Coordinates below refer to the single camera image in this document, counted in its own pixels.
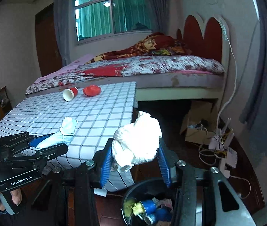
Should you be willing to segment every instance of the floral bedsheet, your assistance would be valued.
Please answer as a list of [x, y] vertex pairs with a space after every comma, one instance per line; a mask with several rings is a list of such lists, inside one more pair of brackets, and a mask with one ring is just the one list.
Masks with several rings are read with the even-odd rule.
[[200, 58], [193, 55], [135, 56], [115, 60], [102, 60], [79, 66], [70, 72], [32, 84], [28, 87], [26, 94], [97, 77], [160, 74], [179, 70], [199, 70], [213, 74], [224, 73], [222, 65], [216, 60]]

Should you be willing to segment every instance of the blue can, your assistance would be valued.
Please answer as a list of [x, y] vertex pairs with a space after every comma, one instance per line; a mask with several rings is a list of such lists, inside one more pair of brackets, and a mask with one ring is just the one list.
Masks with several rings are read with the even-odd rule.
[[156, 224], [158, 221], [171, 222], [172, 213], [166, 208], [159, 208], [155, 213], [144, 217], [147, 225]]
[[145, 209], [146, 216], [156, 211], [156, 204], [153, 200], [140, 201]]

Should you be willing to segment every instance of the pink sheet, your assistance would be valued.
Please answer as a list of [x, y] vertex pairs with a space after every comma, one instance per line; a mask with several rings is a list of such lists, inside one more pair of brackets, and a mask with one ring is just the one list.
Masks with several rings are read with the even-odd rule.
[[188, 74], [208, 74], [208, 75], [213, 75], [214, 74], [213, 72], [205, 71], [205, 70], [186, 70], [186, 69], [176, 70], [176, 71], [173, 71], [172, 73], [182, 73], [182, 74], [185, 74], [185, 75], [188, 75]]
[[39, 82], [51, 79], [51, 78], [56, 77], [56, 76], [60, 76], [60, 75], [62, 75], [64, 73], [68, 73], [71, 70], [77, 69], [78, 66], [84, 65], [86, 62], [92, 60], [93, 57], [95, 57], [95, 56], [92, 55], [92, 54], [86, 54], [83, 57], [81, 57], [81, 58], [75, 60], [74, 62], [70, 63], [69, 65], [67, 65], [65, 67], [62, 67], [60, 70], [58, 70], [56, 72], [53, 72], [51, 74], [48, 74], [47, 76], [42, 76], [42, 77], [38, 78], [34, 83], [39, 83]]

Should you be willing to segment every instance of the red ball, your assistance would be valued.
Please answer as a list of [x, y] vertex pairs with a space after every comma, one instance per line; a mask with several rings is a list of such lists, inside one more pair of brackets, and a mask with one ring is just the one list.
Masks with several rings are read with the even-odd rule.
[[100, 92], [101, 92], [101, 88], [99, 86], [96, 86], [96, 85], [90, 85], [90, 86], [83, 89], [83, 93], [86, 96], [90, 96], [90, 97], [96, 96], [96, 95], [100, 94]]

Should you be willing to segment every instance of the wooden door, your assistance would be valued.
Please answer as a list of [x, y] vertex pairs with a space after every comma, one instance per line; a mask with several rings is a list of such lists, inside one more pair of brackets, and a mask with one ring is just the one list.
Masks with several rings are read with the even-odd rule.
[[35, 15], [35, 41], [41, 75], [59, 70], [62, 59], [55, 36], [53, 4]]

